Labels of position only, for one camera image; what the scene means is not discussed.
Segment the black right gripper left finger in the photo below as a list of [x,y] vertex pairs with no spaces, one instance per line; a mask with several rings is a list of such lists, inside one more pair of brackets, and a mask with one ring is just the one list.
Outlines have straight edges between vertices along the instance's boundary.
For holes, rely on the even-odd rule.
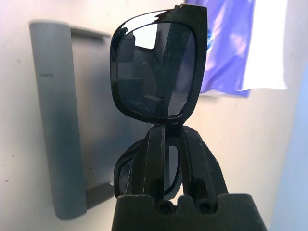
[[154,126],[134,157],[128,180],[131,195],[164,196],[165,128]]

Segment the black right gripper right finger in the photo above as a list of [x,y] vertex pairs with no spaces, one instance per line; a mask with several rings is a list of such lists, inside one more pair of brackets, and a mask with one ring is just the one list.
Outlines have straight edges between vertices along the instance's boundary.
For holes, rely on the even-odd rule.
[[184,179],[184,193],[191,197],[217,197],[227,194],[228,189],[217,159],[213,156],[200,134],[183,127],[188,151],[188,177]]

